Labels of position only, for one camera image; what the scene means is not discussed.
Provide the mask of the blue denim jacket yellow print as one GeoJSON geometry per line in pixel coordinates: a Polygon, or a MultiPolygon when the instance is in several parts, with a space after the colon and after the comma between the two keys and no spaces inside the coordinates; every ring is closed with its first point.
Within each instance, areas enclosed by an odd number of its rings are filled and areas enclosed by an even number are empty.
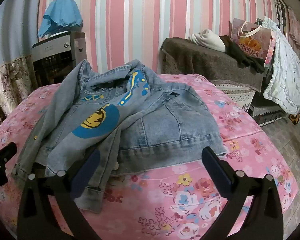
{"type": "Polygon", "coordinates": [[[76,204],[99,213],[110,177],[197,161],[207,146],[225,153],[217,122],[191,86],[165,82],[138,60],[102,74],[82,61],[55,92],[12,174],[24,186],[36,163],[50,177],[98,150],[76,204]]]}

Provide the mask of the pink floral bed sheet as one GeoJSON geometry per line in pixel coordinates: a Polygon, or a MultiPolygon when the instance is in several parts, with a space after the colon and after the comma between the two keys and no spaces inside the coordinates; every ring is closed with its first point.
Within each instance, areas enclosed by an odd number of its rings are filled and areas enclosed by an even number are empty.
{"type": "MultiPolygon", "coordinates": [[[[217,121],[226,160],[247,176],[274,177],[282,212],[291,208],[298,184],[270,138],[228,96],[198,74],[160,75],[186,83],[197,92],[217,121]]],[[[11,178],[20,150],[60,85],[38,88],[0,125],[0,149],[11,141],[17,154],[6,164],[9,182],[0,187],[0,218],[13,232],[21,192],[11,178]]],[[[98,215],[81,210],[102,239],[199,239],[226,204],[201,161],[111,178],[98,215]]]]}

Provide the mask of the floral beige curtain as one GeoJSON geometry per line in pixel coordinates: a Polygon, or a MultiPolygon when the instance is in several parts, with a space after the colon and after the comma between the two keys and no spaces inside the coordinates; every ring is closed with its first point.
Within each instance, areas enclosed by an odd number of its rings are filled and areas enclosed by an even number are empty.
{"type": "Polygon", "coordinates": [[[2,65],[0,67],[0,125],[37,88],[30,55],[2,65]]]}

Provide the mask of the low dark stool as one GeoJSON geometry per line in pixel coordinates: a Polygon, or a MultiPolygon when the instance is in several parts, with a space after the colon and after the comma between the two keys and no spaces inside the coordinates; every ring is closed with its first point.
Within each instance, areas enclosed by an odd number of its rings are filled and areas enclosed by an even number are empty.
{"type": "Polygon", "coordinates": [[[275,102],[265,99],[261,93],[256,93],[248,109],[248,114],[260,126],[271,124],[287,116],[275,102]]]}

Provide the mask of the dotted beige fabric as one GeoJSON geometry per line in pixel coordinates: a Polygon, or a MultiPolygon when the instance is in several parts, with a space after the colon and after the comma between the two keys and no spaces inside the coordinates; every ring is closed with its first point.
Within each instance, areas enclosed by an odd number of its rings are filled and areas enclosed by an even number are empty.
{"type": "Polygon", "coordinates": [[[230,80],[210,80],[210,82],[248,112],[256,90],[230,80]]]}

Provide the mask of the grey water dispenser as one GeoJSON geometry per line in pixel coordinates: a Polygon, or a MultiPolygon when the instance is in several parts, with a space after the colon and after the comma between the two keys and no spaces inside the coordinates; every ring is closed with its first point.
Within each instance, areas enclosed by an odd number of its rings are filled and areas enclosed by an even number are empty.
{"type": "Polygon", "coordinates": [[[85,33],[56,33],[34,44],[31,58],[39,87],[61,83],[82,60],[87,59],[85,33]]]}

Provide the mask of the white quilted blanket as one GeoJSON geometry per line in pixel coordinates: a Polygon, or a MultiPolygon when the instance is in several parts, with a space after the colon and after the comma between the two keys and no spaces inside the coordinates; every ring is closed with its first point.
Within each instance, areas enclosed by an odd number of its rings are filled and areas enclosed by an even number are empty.
{"type": "Polygon", "coordinates": [[[263,97],[296,115],[300,113],[300,59],[274,21],[265,16],[262,26],[276,35],[273,72],[263,97]]]}

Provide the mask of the black garment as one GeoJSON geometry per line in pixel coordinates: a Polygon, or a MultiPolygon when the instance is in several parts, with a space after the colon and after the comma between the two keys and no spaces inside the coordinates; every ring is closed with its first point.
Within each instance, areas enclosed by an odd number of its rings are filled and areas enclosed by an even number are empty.
{"type": "Polygon", "coordinates": [[[225,45],[225,53],[235,59],[241,68],[251,67],[257,73],[264,73],[266,68],[264,60],[247,55],[239,46],[233,42],[230,37],[224,35],[219,36],[225,45]]]}

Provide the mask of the blue cloth cover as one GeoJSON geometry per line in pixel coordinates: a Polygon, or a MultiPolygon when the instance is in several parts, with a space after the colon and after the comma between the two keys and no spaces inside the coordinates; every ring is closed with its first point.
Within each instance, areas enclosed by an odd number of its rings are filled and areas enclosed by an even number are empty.
{"type": "Polygon", "coordinates": [[[59,30],[83,26],[83,19],[74,0],[54,0],[44,12],[38,37],[51,35],[59,30]]]}

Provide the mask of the pink floral gift bag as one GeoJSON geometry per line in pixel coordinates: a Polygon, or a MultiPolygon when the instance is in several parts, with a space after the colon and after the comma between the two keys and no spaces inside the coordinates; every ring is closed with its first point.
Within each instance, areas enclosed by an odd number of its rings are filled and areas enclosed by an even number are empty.
{"type": "Polygon", "coordinates": [[[230,38],[248,56],[262,59],[264,67],[270,67],[276,42],[271,29],[234,18],[230,38]]]}

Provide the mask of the brown blanket covered furniture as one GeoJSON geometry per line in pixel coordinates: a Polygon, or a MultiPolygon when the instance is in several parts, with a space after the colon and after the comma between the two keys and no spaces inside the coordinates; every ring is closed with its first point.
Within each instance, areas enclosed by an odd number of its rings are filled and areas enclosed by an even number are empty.
{"type": "Polygon", "coordinates": [[[179,37],[166,38],[160,48],[163,74],[199,74],[214,84],[229,83],[261,91],[263,74],[239,64],[226,53],[179,37]]]}

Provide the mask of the cream white garment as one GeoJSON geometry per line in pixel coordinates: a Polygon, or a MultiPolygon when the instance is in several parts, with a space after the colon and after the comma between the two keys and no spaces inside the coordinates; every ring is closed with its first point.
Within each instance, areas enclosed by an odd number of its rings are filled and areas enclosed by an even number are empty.
{"type": "Polygon", "coordinates": [[[188,37],[188,40],[205,48],[213,49],[223,53],[226,52],[224,42],[210,29],[205,29],[200,33],[193,33],[188,37]]]}

